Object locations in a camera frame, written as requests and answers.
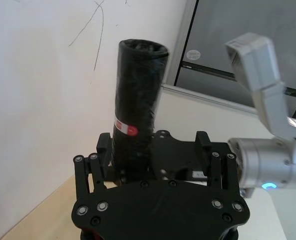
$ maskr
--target pen mark on wall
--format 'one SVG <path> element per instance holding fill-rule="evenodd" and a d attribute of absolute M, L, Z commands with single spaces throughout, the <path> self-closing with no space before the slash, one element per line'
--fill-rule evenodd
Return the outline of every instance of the pen mark on wall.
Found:
<path fill-rule="evenodd" d="M 102 27 L 101 27 L 101 33 L 100 33 L 100 41 L 99 41 L 99 47 L 98 47 L 98 51 L 97 51 L 97 56 L 96 56 L 96 60 L 94 63 L 94 68 L 93 71 L 95 71 L 96 66 L 97 66 L 97 61 L 98 61 L 98 56 L 99 56 L 99 51 L 100 51 L 100 47 L 101 47 L 101 41 L 102 41 L 102 33 L 103 33 L 103 26 L 104 26 L 104 13 L 103 13 L 103 9 L 102 9 L 102 4 L 104 3 L 105 0 L 103 0 L 100 4 L 98 4 L 96 1 L 94 1 L 97 4 L 97 8 L 94 10 L 91 18 L 87 21 L 87 23 L 85 24 L 85 26 L 83 27 L 83 29 L 81 29 L 81 31 L 77 34 L 77 36 L 74 38 L 74 40 L 69 44 L 69 47 L 72 46 L 75 41 L 78 39 L 78 37 L 81 35 L 81 33 L 86 29 L 86 27 L 88 26 L 88 24 L 91 22 L 91 20 L 93 19 L 94 15 L 96 14 L 97 10 L 100 8 L 101 9 L 101 13 L 102 13 Z"/>

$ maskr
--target red and white label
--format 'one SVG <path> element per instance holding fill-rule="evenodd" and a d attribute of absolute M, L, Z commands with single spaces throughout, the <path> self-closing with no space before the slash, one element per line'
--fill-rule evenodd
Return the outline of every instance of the red and white label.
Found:
<path fill-rule="evenodd" d="M 135 126 L 127 125 L 120 120 L 117 119 L 117 117 L 114 120 L 114 125 L 117 129 L 119 129 L 122 133 L 127 134 L 129 136 L 136 136 L 138 134 L 138 129 Z"/>

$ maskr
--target black plastic bag wrap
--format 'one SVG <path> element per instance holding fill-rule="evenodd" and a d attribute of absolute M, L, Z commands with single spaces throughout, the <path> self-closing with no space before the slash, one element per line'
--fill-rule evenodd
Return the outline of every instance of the black plastic bag wrap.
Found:
<path fill-rule="evenodd" d="M 155 101 L 167 60 L 167 49 L 158 43 L 138 39 L 119 43 L 113 162 L 122 182 L 142 178 L 148 168 Z"/>

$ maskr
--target blue led light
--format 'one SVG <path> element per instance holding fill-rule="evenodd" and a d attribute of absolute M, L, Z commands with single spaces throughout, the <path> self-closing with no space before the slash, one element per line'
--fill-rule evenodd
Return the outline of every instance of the blue led light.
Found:
<path fill-rule="evenodd" d="M 277 188 L 277 185 L 275 185 L 272 182 L 267 182 L 267 183 L 263 184 L 262 187 L 264 189 L 276 189 Z"/>

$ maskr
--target red sticker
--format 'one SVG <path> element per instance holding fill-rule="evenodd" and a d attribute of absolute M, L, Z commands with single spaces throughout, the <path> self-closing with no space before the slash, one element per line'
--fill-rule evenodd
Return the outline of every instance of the red sticker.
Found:
<path fill-rule="evenodd" d="M 129 126 L 127 134 L 130 136 L 136 136 L 138 134 L 138 129 L 134 126 Z"/>
<path fill-rule="evenodd" d="M 121 129 L 121 122 L 119 122 L 119 120 L 117 120 L 117 122 L 116 122 L 116 127 L 118 128 L 118 129 Z"/>

